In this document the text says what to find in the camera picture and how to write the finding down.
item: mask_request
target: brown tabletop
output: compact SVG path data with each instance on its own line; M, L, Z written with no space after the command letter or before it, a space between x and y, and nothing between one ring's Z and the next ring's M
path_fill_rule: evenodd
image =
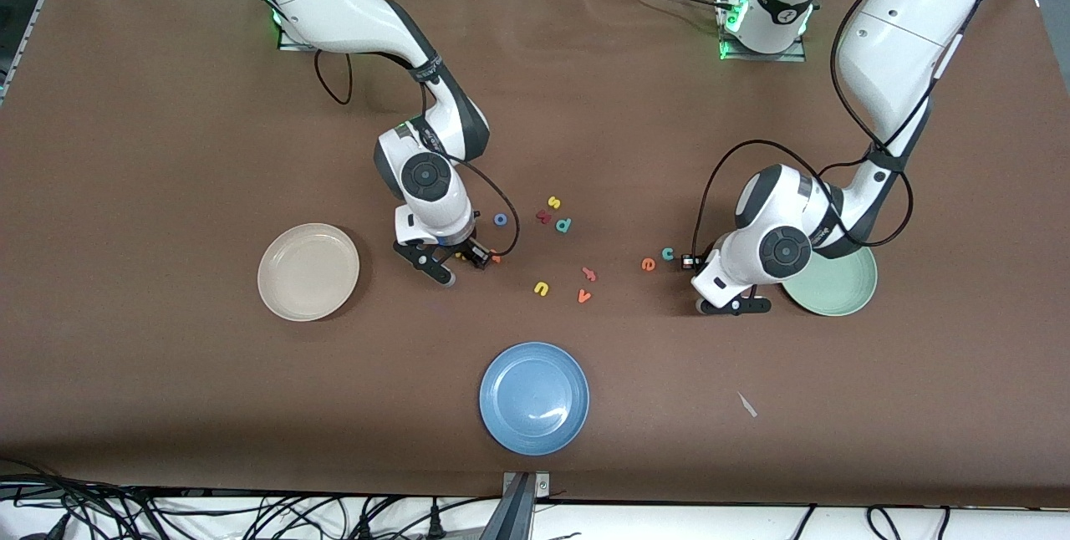
M141 484L457 495L545 469L569 497L1070 500L1070 102L1034 0L981 6L911 163L913 223L845 319L774 288L770 314L703 318L659 254L688 250L740 140L861 154L828 78L852 0L821 0L807 63L718 60L709 12L672 0L398 2L487 114L477 163L523 223L452 289L391 250L371 151L419 109L396 65L355 57L341 107L257 0L47 0L0 109L2 452ZM345 82L340 56L324 67ZM777 160L727 166L703 243ZM504 205L461 173L504 247ZM567 234L535 219L550 195ZM328 320L288 323L256 271L305 222L346 229L361 278ZM501 448L477 405L524 341L574 354L592 391L579 437L539 459Z

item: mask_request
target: white floor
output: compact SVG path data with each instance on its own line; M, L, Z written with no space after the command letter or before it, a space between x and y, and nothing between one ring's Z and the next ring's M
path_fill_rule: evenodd
M310 499L303 505L315 505ZM456 499L443 499L445 506ZM259 498L182 498L162 500L160 506L184 510L236 510L255 509ZM337 505L330 505L310 515L321 523L330 536L342 534L345 516L352 528L363 500L347 499L346 515ZM480 528L492 513L495 500L446 511L442 523L447 531ZM430 499L409 498L391 506L373 522L372 533L381 536L393 531L428 513ZM795 533L806 507L667 507L667 506L539 506L536 509L532 540L554 540L576 533L577 540L627 539L692 539L710 540L788 540ZM943 513L939 509L888 509L899 528L902 540L932 540L936 538ZM16 540L31 534L47 533L60 516L59 510L13 507L0 505L0 540ZM219 518L172 518L177 525L203 540L236 540L244 536L255 519L255 513ZM281 516L257 535L271 538L273 534L293 521ZM893 538L877 519L877 528L887 538ZM105 531L113 526L102 522ZM427 531L426 524L414 527L410 538ZM170 534L180 538L179 534ZM89 540L85 525L72 523L66 540ZM287 531L286 539L319 539L310 527ZM1054 511L1025 511L998 509L954 509L944 536L945 540L1066 540L1070 538L1070 513ZM804 540L877 540L866 523L866 509L845 507L819 507L810 519Z

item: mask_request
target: light green plate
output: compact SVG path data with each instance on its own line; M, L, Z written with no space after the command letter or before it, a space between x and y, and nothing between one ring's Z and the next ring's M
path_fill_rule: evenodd
M853 314L869 304L876 290L876 261L868 247L831 261L813 254L802 273L783 286L793 300L814 314Z

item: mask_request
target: white plate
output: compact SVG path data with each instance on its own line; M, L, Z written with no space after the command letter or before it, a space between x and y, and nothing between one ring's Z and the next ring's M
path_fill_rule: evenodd
M272 312L286 320L323 319L353 292L361 273L356 246L340 229L309 223L291 228L260 259L257 286Z

